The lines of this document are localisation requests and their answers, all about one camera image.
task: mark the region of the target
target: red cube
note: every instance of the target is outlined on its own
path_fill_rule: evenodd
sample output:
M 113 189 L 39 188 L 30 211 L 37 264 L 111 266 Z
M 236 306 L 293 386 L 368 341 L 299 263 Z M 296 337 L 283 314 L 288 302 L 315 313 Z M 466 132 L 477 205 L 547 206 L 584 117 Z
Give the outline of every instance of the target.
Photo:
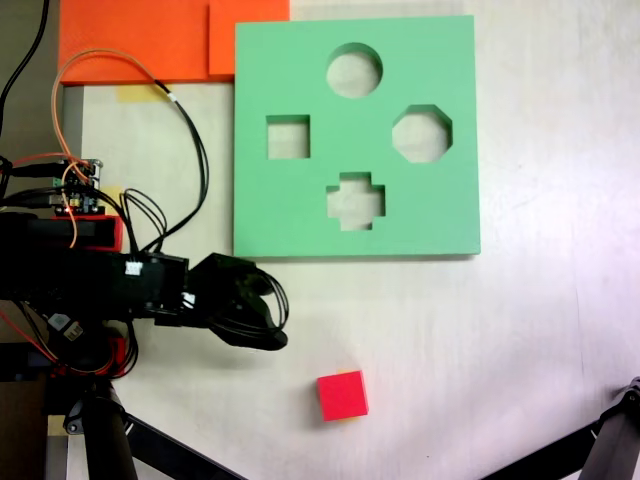
M 319 378 L 318 395 L 325 422 L 369 413 L 361 371 Z

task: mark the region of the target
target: square hole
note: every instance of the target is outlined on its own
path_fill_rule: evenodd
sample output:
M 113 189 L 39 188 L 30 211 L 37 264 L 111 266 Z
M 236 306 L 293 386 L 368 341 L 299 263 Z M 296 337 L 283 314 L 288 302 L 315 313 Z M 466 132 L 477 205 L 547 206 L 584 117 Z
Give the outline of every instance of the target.
M 309 115 L 268 116 L 268 158 L 311 158 L 310 122 Z

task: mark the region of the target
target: yellow tape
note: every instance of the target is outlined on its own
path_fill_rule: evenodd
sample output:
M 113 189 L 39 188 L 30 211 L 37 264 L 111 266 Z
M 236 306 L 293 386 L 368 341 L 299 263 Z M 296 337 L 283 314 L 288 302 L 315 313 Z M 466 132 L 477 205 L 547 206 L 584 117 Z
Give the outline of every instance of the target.
M 118 103 L 168 102 L 167 94 L 157 85 L 118 85 L 116 86 Z
M 49 437 L 66 437 L 64 429 L 64 415 L 49 415 L 47 417 L 47 435 Z

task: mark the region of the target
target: red block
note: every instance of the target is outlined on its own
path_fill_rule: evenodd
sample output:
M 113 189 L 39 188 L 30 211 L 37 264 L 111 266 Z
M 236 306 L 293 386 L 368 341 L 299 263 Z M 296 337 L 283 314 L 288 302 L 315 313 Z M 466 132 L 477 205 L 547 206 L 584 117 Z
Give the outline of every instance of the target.
M 115 48 L 169 83 L 209 76 L 209 0 L 61 0 L 58 68 L 90 48 Z M 80 60 L 65 85 L 149 83 L 137 67 L 113 56 Z
M 361 371 L 319 378 L 318 395 L 325 422 L 369 413 Z
M 289 0 L 211 0 L 209 78 L 232 82 L 236 73 L 236 24 L 286 22 Z

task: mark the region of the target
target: octagonal hole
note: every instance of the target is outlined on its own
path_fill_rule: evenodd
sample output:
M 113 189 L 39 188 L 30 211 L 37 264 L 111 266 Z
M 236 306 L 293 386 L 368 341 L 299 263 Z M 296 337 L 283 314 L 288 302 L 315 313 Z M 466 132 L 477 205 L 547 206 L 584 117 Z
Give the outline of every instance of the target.
M 338 95 L 366 97 L 382 80 L 382 60 L 376 51 L 362 43 L 348 43 L 336 49 L 329 59 L 327 82 Z
M 411 105 L 393 126 L 393 146 L 411 163 L 435 162 L 453 145 L 452 126 L 435 105 Z

